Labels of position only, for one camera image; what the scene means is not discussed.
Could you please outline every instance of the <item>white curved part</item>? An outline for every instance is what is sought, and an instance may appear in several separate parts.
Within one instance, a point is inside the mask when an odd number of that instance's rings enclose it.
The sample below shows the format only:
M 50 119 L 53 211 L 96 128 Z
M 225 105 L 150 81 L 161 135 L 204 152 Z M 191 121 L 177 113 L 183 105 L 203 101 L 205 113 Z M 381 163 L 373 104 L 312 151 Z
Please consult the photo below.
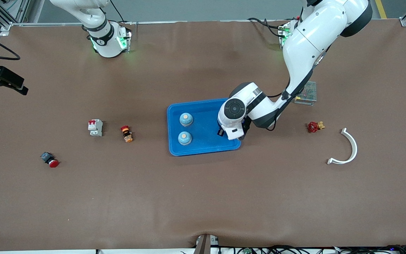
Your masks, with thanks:
M 358 152 L 358 146 L 356 146 L 356 142 L 355 142 L 355 140 L 353 139 L 352 135 L 350 135 L 350 134 L 347 132 L 347 128 L 344 128 L 344 129 L 341 131 L 341 134 L 344 135 L 344 136 L 350 141 L 350 144 L 352 145 L 352 155 L 351 155 L 350 158 L 349 158 L 348 160 L 346 160 L 346 161 L 338 161 L 337 159 L 330 158 L 330 159 L 328 160 L 327 164 L 330 164 L 330 163 L 334 163 L 334 164 L 345 164 L 345 163 L 347 163 L 347 162 L 351 162 L 351 161 L 352 161 L 353 159 L 355 159 L 355 157 L 356 157 L 356 153 Z

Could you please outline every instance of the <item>blue plastic tray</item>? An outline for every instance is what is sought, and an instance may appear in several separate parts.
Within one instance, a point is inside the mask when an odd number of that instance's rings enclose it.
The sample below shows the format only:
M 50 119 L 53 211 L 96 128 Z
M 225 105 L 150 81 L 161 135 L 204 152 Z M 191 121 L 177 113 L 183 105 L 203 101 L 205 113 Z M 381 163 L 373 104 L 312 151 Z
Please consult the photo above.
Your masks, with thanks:
M 227 135 L 217 135 L 219 125 L 217 114 L 226 98 L 176 103 L 167 109 L 169 129 L 169 150 L 174 156 L 185 156 L 235 150 L 240 147 L 240 140 L 228 140 Z M 182 113 L 193 116 L 193 123 L 184 127 L 179 122 Z M 192 142 L 183 146 L 178 142 L 181 132 L 189 132 Z

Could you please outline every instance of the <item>brown work surface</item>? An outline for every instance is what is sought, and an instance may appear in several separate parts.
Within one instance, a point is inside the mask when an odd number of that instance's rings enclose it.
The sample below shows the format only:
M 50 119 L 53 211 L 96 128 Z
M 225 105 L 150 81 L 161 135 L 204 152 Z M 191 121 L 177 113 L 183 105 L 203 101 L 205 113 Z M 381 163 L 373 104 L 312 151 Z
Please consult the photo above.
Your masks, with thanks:
M 247 22 L 148 24 L 132 52 L 97 55 L 80 27 L 13 27 L 27 96 L 0 88 L 0 250 L 406 244 L 406 28 L 374 20 L 315 69 L 318 101 L 237 151 L 174 157 L 166 109 L 288 81 L 277 39 Z M 101 119 L 103 137 L 87 121 Z M 324 121 L 308 133 L 305 124 Z M 123 141 L 130 125 L 134 142 Z M 347 159 L 347 127 L 358 155 Z M 40 159 L 48 151 L 61 164 Z

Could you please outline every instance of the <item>white robotic arm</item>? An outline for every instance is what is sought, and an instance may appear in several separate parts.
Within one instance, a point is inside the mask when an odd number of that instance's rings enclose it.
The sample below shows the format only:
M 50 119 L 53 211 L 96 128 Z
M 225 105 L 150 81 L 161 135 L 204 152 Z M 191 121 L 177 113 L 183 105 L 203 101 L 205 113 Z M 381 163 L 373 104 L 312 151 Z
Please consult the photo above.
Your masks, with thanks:
M 79 21 L 90 34 L 94 49 L 105 58 L 113 58 L 124 51 L 129 52 L 131 31 L 117 22 L 108 21 L 100 9 L 109 0 L 50 0 Z
M 219 135 L 242 140 L 250 122 L 256 127 L 275 126 L 291 100 L 304 88 L 330 45 L 341 35 L 359 32 L 371 20 L 369 0 L 308 0 L 300 19 L 286 24 L 281 32 L 283 56 L 289 71 L 289 84 L 273 102 L 253 82 L 240 84 L 219 110 Z

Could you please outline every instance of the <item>blue bottle cap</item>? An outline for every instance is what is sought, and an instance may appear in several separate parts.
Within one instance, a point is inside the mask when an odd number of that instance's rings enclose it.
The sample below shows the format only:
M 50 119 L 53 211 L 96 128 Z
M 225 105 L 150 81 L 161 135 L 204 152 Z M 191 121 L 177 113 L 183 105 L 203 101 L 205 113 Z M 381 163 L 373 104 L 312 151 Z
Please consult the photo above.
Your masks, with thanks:
M 183 146 L 190 144 L 191 141 L 192 141 L 192 136 L 190 135 L 189 132 L 182 132 L 178 136 L 178 142 L 180 144 L 182 144 Z
M 193 117 L 191 114 L 189 113 L 182 113 L 181 116 L 179 117 L 179 122 L 183 125 L 183 126 L 189 126 L 192 124 L 193 122 Z

